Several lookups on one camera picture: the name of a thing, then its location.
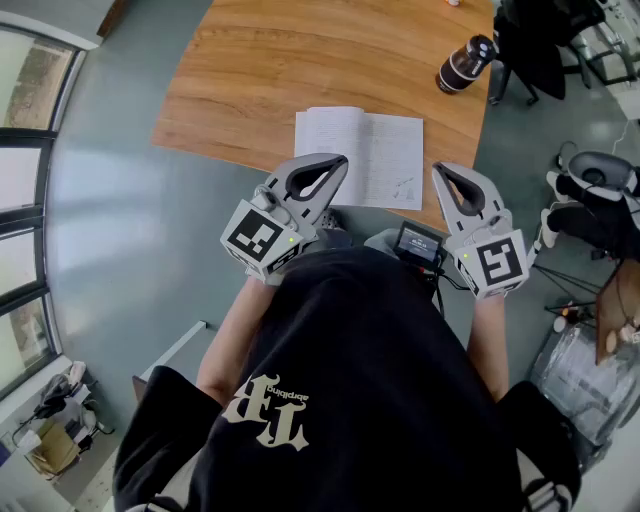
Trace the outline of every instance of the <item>small screen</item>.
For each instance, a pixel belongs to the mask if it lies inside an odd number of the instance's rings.
[[[411,228],[404,228],[397,245],[398,249],[408,251],[431,262],[437,258],[438,246],[438,240],[433,240]]]

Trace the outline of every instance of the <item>printed logo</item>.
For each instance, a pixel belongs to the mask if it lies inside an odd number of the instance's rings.
[[[238,227],[231,233],[229,243],[260,262],[282,233],[282,228],[263,217],[255,210],[249,210]]]
[[[258,269],[258,267],[256,267],[253,263],[251,263],[247,258],[243,258],[241,255],[239,255],[236,251],[229,249],[229,254],[231,254],[231,256],[233,256],[235,259],[237,259],[238,261],[240,261],[241,263],[244,263],[245,265],[247,265],[248,267],[251,267],[253,270],[255,270],[256,272],[258,272],[258,274],[260,273],[260,270]]]
[[[251,393],[247,394],[247,386],[251,382]],[[240,423],[243,421],[254,421],[256,423],[266,423],[267,426],[262,433],[256,437],[258,442],[266,446],[267,448],[275,448],[276,446],[282,446],[284,444],[290,444],[297,451],[302,450],[305,446],[309,446],[309,443],[304,438],[302,433],[302,425],[298,429],[296,435],[291,438],[291,425],[293,424],[293,416],[296,412],[304,411],[307,408],[307,404],[304,403],[309,397],[306,395],[296,395],[293,392],[284,392],[276,389],[274,386],[280,382],[280,376],[276,375],[275,379],[270,379],[266,375],[256,377],[252,379],[249,377],[236,394],[234,399],[231,400],[227,406],[226,411],[222,413],[222,417],[226,418],[229,423]],[[262,408],[266,411],[271,403],[271,397],[266,398],[265,393],[274,393],[277,396],[286,396],[287,398],[294,398],[300,400],[302,403],[286,403],[281,407],[275,407],[280,411],[278,422],[276,425],[275,436],[270,433],[271,422],[267,421],[261,416]],[[240,414],[240,404],[246,401],[246,409],[244,414]]]
[[[488,286],[522,275],[516,249],[509,238],[478,247],[478,256]]]
[[[478,290],[479,290],[478,285],[473,280],[473,277],[471,277],[471,274],[469,274],[469,271],[467,270],[467,267],[465,267],[462,264],[461,260],[458,260],[458,272],[460,272],[460,274],[462,275],[464,280],[467,282],[467,284],[469,285],[469,288],[471,288],[471,291],[473,292],[473,294],[474,295],[478,295]]]
[[[513,290],[520,286],[520,283],[513,283],[505,286],[504,288],[498,288],[496,290],[491,290],[489,293],[485,295],[485,297],[493,297],[494,295],[505,295],[507,292]]]
[[[282,256],[280,256],[276,261],[274,261],[267,267],[267,273],[272,274],[280,267],[282,267],[285,263],[289,263],[293,259],[293,257],[298,254],[299,250],[300,244],[292,247],[289,251],[285,252]]]

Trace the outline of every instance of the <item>water bottle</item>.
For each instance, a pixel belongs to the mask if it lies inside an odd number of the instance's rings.
[[[440,67],[436,84],[447,94],[460,92],[477,80],[495,57],[496,49],[491,39],[483,35],[473,36]]]

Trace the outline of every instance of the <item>wooden board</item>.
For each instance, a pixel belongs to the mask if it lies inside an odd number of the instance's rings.
[[[423,209],[396,212],[446,232],[431,164],[473,165],[489,73],[453,96],[435,76],[480,33],[493,34],[489,0],[215,0],[171,82],[153,143],[273,171],[293,156],[295,113],[309,107],[422,117]]]
[[[596,364],[604,361],[607,353],[607,335],[619,331],[628,319],[637,316],[640,310],[640,263],[624,260],[609,278],[596,300],[596,327],[598,342]]]

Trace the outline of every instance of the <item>open notebook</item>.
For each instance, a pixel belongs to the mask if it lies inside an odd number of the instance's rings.
[[[335,205],[422,209],[422,119],[313,107],[296,114],[295,156],[339,153],[349,171]]]

